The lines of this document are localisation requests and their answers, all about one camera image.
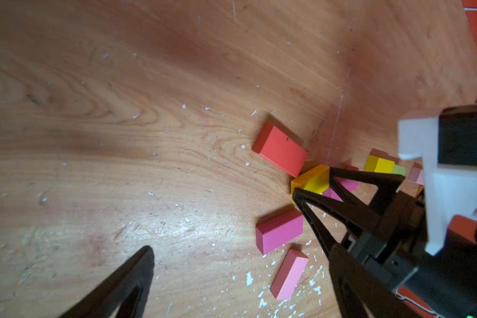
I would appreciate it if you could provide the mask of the green block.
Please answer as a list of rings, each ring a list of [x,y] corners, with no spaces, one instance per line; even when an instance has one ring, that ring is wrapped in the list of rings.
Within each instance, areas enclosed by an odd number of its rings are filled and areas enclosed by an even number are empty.
[[[407,171],[408,168],[406,166],[395,164],[392,173],[395,175],[407,176]]]

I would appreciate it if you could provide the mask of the yellow block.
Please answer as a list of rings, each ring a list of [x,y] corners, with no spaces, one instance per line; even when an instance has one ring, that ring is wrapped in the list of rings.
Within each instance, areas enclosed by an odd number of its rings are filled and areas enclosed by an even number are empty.
[[[392,174],[394,171],[395,165],[396,164],[394,161],[370,155],[367,159],[366,166],[364,167],[364,171]]]
[[[330,167],[320,164],[311,170],[297,176],[291,181],[290,194],[294,194],[296,188],[321,195],[329,188]]]

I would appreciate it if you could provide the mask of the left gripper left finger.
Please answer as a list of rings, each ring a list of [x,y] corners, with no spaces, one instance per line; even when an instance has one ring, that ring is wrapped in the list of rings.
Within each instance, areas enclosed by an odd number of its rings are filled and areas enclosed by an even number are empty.
[[[142,317],[154,275],[154,252],[143,246],[62,317]]]

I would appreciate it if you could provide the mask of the red block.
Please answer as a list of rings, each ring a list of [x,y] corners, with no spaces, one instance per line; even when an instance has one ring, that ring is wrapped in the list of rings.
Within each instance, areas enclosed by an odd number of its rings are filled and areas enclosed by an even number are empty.
[[[271,123],[262,127],[252,150],[294,178],[308,157],[307,151]]]

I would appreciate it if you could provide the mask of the pale pink block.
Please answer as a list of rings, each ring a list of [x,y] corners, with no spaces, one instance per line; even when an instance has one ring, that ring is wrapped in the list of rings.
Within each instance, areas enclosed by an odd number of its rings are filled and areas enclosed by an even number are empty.
[[[276,300],[289,300],[306,268],[309,258],[300,250],[290,249],[274,278],[270,291]]]

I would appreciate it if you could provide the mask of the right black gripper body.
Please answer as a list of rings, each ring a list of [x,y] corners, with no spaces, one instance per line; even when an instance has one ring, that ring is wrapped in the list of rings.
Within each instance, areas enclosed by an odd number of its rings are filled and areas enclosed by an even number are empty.
[[[407,287],[445,317],[477,317],[477,227],[474,241],[448,230],[444,247],[425,252],[424,204],[398,192],[385,204],[369,204],[347,223],[348,251],[389,290]]]

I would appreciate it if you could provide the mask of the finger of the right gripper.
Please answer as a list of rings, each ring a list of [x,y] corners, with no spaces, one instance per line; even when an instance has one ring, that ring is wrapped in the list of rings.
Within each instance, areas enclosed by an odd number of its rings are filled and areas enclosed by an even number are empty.
[[[398,188],[405,180],[404,176],[395,174],[384,174],[376,172],[361,172],[346,170],[341,168],[330,168],[330,188],[346,204],[365,208],[363,201],[348,191],[337,179],[358,181],[365,184],[375,185],[378,189],[374,197],[368,204],[368,209],[379,215],[384,215],[389,205],[394,199]]]
[[[358,235],[364,231],[373,233],[380,222],[380,215],[368,209],[368,205],[365,208],[357,207],[352,204],[346,204],[343,200],[334,200],[300,188],[294,190],[292,199],[310,224],[326,257],[330,255],[331,249],[337,242],[315,214],[313,208],[316,207],[322,210],[327,215],[341,222],[348,230]]]

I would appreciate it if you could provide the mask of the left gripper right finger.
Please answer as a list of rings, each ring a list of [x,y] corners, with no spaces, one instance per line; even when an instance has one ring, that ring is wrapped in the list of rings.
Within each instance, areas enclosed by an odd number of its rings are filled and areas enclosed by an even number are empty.
[[[342,317],[418,317],[340,244],[329,253],[329,271]]]

